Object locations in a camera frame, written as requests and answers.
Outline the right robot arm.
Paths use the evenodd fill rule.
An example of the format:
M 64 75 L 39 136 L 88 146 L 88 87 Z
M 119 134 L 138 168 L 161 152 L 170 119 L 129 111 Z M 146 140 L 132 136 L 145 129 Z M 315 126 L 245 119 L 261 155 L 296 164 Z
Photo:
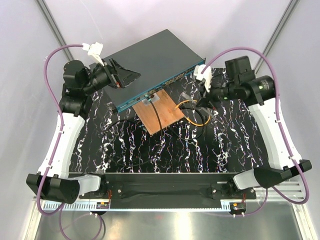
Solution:
M 258 125 L 267 150 L 268 165 L 236 174 L 227 185 L 228 195 L 239 198 L 245 189 L 265 189 L 312 169 L 310 160 L 302 159 L 295 149 L 286 124 L 280 120 L 281 106 L 276 101 L 276 86 L 270 76 L 256 77 L 247 56 L 225 62 L 230 81 L 215 84 L 211 67 L 196 65 L 192 73 L 201 82 L 198 108 L 218 108 L 222 101 L 242 100 Z

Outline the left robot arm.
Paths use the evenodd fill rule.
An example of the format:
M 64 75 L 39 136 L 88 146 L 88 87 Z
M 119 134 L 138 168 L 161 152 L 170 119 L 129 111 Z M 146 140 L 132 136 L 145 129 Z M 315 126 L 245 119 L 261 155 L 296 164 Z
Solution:
M 72 60 L 63 69 L 56 130 L 44 161 L 36 174 L 27 176 L 26 184 L 36 194 L 37 201 L 72 204 L 78 196 L 87 193 L 97 198 L 108 193 L 106 178 L 100 174 L 69 176 L 73 150 L 93 104 L 92 94 L 106 86 L 123 89 L 141 74 L 124 68 L 114 59 L 109 64 L 98 63 L 92 70 L 81 61 Z

